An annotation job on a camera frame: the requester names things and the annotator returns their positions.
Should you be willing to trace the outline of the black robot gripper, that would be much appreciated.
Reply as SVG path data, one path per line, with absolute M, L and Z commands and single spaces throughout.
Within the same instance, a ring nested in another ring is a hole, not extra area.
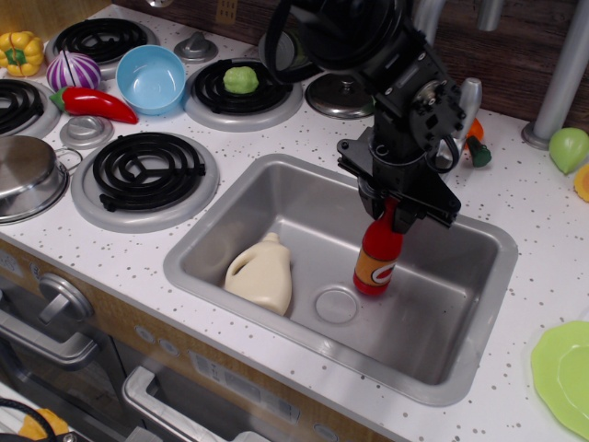
M 394 150 L 375 140 L 371 128 L 357 140 L 340 140 L 337 150 L 339 166 L 357 178 L 364 210 L 374 220 L 385 212 L 387 198 L 394 198 L 398 204 L 391 228 L 396 233 L 407 234 L 417 219 L 426 217 L 445 227 L 455 222 L 461 202 L 428 166 L 426 154 L 415 152 L 400 162 Z

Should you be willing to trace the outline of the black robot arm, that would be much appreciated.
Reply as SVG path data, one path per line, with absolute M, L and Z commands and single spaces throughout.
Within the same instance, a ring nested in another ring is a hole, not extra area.
M 390 227 L 406 233 L 430 217 L 450 227 L 461 203 L 436 163 L 466 113 L 461 92 L 415 29 L 409 1 L 281 1 L 266 32 L 265 60 L 281 83 L 322 71 L 350 76 L 374 100 L 374 125 L 358 140 L 341 140 L 338 163 L 358 180 L 365 211 L 378 218 L 387 197 L 398 205 Z

